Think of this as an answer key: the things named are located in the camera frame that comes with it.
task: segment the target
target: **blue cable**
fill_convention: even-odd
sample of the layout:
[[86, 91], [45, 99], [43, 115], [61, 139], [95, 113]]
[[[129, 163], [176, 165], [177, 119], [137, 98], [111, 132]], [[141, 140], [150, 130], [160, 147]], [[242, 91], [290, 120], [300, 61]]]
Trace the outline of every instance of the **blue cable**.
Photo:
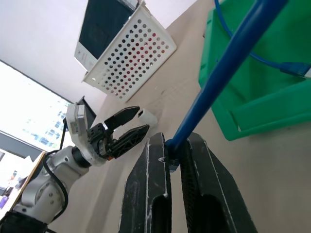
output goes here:
[[[219, 20], [220, 20], [220, 23], [222, 24], [224, 30], [227, 32], [227, 34], [230, 36], [230, 38], [233, 36], [233, 33], [230, 31], [230, 29], [228, 28], [226, 22], [225, 22], [225, 19], [224, 19], [224, 16], [222, 14], [222, 11], [220, 9], [220, 5], [219, 5], [219, 1], [218, 0], [215, 0], [215, 6], [216, 6], [216, 11], [217, 11], [217, 14], [218, 14], [218, 17], [219, 17]], [[271, 61], [268, 61], [260, 56], [258, 56], [257, 54], [251, 52], [250, 55], [255, 58], [257, 61], [260, 61], [270, 67], [273, 67], [275, 69], [280, 69], [281, 68], [281, 65], [279, 63], [276, 63], [276, 62], [271, 62]]]
[[207, 83], [194, 100], [174, 137], [167, 141], [172, 159], [180, 159], [178, 153], [176, 153], [177, 150], [190, 136], [287, 1], [255, 1], [232, 36], [224, 54], [210, 74]]

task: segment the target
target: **cable connector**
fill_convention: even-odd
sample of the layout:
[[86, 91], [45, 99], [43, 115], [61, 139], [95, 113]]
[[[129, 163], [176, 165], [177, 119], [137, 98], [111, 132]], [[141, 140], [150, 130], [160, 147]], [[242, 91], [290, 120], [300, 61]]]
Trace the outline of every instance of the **cable connector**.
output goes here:
[[311, 64], [303, 62], [283, 62], [280, 65], [280, 71], [306, 79], [311, 78]]

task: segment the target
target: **window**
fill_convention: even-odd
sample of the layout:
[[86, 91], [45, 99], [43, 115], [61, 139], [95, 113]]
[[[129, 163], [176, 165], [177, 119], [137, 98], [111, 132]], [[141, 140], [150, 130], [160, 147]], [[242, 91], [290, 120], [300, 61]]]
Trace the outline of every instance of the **window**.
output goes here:
[[62, 113], [60, 118], [64, 119], [66, 117], [66, 113]]
[[[45, 151], [59, 147], [68, 101], [2, 62], [0, 95], [1, 112], [7, 113], [1, 114], [0, 131]], [[73, 145], [70, 135], [68, 145]]]
[[61, 125], [61, 123], [58, 121], [58, 122], [55, 124], [55, 127], [56, 127], [56, 128], [59, 128], [60, 125]]

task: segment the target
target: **green plastic bin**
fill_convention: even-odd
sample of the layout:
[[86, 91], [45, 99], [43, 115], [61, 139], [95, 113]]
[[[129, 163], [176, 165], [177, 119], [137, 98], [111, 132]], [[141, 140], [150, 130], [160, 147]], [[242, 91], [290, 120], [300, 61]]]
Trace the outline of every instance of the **green plastic bin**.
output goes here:
[[[221, 4], [233, 32], [253, 3], [226, 0]], [[201, 87], [229, 40], [216, 9], [210, 11], [199, 75]], [[274, 62], [311, 63], [311, 1], [289, 1], [253, 51]], [[311, 81], [284, 74], [248, 57], [216, 99], [212, 110], [227, 140], [310, 121]]]

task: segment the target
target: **white perforated basket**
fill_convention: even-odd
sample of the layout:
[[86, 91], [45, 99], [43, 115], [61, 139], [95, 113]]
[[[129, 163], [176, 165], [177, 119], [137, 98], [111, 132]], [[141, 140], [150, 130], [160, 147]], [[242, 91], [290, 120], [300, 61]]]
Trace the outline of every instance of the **white perforated basket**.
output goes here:
[[171, 36], [143, 2], [83, 81], [126, 102], [175, 50]]

